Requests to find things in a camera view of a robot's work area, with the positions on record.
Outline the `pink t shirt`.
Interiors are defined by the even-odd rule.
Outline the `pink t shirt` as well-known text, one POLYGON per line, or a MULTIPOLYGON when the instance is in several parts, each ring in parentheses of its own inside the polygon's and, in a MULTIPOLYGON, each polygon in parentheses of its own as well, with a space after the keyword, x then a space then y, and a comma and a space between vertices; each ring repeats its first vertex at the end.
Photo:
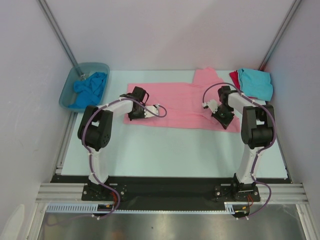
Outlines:
POLYGON ((217 72, 210 67, 197 69, 192 83, 163 82, 163 83, 130 83, 127 91, 134 87, 141 87, 149 94, 146 104, 160 104, 167 109, 164 118, 151 117, 146 119, 130 120, 127 116, 123 123, 128 125, 143 125, 148 127, 203 129, 219 132, 239 133, 241 123, 237 116, 233 118, 227 129, 211 116, 209 109, 202 106, 205 90, 213 84, 222 83, 217 72))

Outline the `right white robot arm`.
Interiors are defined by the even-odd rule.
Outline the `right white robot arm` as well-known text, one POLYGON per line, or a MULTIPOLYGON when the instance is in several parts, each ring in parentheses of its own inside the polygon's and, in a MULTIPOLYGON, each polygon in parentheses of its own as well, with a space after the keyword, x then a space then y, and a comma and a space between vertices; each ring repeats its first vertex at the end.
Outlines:
POLYGON ((255 191, 257 184, 257 166, 264 150, 270 148, 276 140, 276 123, 274 107, 261 105, 253 99, 231 90, 229 86, 218 89, 220 103, 211 101, 211 116, 226 130, 234 119, 234 111, 241 115, 240 135, 244 151, 240 167, 234 174, 230 187, 231 196, 242 201, 249 193, 255 191))

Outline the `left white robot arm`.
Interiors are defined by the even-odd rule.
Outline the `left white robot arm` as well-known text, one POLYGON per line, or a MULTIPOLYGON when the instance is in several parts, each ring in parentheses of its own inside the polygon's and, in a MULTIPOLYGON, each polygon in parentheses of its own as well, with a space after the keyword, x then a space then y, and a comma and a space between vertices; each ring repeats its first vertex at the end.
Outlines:
POLYGON ((126 114, 130 120, 144 119, 149 97, 145 89, 136 86, 132 92, 122 94, 110 103, 101 106, 88 105, 85 108, 77 137, 88 150, 88 184, 94 186, 93 194, 100 200, 107 199, 111 193, 111 188, 104 184, 109 174, 106 170, 101 170, 99 153, 111 140, 113 120, 126 114))

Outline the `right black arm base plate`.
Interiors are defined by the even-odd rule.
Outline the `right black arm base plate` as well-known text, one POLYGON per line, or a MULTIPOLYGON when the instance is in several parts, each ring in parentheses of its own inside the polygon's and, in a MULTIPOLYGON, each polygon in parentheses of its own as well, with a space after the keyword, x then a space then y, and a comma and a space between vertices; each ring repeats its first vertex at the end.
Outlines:
POLYGON ((213 199, 216 202, 260 202, 261 197, 258 187, 255 184, 236 184, 216 185, 213 190, 213 199))

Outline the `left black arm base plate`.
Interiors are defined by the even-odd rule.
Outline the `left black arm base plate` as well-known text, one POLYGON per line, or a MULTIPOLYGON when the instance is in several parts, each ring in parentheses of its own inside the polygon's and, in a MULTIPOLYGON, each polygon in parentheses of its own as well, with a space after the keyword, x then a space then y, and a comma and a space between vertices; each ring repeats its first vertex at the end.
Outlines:
MULTIPOLYGON (((111 183, 110 188, 114 189, 120 195, 121 201, 127 200, 127 187, 123 184, 111 183)), ((86 184, 83 187, 81 200, 82 201, 92 201, 92 202, 101 202, 101 201, 112 201, 117 195, 110 189, 103 187, 102 185, 97 184, 86 184)))

